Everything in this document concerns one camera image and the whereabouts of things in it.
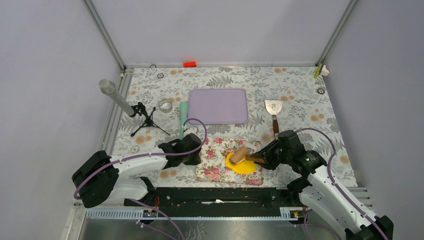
yellow dough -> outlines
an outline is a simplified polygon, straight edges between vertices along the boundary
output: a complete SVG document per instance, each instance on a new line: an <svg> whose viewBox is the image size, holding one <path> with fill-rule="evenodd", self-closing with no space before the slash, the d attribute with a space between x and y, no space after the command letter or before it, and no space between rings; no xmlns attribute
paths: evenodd
<svg viewBox="0 0 424 240"><path fill-rule="evenodd" d="M234 152L230 152L225 159L225 165L229 167L231 170L238 174L252 174L256 171L257 165L252 161L243 160L236 165L231 164L230 158L234 155Z"/></svg>

teal rolling pin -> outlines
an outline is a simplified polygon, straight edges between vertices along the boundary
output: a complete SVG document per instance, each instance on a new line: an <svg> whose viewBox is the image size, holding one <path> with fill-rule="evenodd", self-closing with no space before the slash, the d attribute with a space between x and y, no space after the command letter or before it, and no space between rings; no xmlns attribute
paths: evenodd
<svg viewBox="0 0 424 240"><path fill-rule="evenodd" d="M189 104L185 101L182 101L179 104L179 138L184 138L184 129L183 124L187 120L189 114Z"/></svg>

lavender cutting board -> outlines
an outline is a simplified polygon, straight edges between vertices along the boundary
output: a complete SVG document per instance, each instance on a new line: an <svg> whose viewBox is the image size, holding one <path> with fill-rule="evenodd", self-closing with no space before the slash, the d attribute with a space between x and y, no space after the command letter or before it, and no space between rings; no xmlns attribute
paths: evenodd
<svg viewBox="0 0 424 240"><path fill-rule="evenodd" d="M188 97L188 118L205 124L244 124L249 119L246 91L241 88L194 89Z"/></svg>

mini tripod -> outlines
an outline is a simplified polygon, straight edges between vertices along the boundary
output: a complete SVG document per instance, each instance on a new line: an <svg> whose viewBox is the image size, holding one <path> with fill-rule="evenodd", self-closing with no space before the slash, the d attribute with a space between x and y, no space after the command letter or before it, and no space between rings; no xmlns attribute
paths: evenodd
<svg viewBox="0 0 424 240"><path fill-rule="evenodd" d="M142 128L148 128L148 127L154 127L154 128L158 128L160 130L162 130L164 133L166 133L168 136L170 135L169 133L167 133L165 130L163 130L162 128L160 128L158 125L156 125L156 123L153 122L153 112L156 110L156 107L153 107L153 110L151 111L150 115L147 114L146 111L146 106L144 106L143 103L138 102L137 105L131 106L132 109L134 109L134 115L130 116L130 117L135 117L137 114L140 116L144 116L145 120L144 123L137 128L137 130L135 130L135 132L131 133L131 137L134 137L134 135L136 135L136 133L142 129Z"/></svg>

white wall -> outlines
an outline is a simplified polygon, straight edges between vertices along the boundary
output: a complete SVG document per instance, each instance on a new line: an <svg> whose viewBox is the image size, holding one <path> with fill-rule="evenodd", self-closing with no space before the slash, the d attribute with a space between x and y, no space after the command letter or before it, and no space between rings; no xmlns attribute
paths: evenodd
<svg viewBox="0 0 424 240"><path fill-rule="evenodd" d="M93 0L126 64L318 61L349 0Z"/></svg>
<svg viewBox="0 0 424 240"><path fill-rule="evenodd" d="M120 71L80 0L2 0L0 26L0 239L58 239Z"/></svg>
<svg viewBox="0 0 424 240"><path fill-rule="evenodd" d="M393 239L424 230L424 1L359 1L325 63L351 163Z"/></svg>

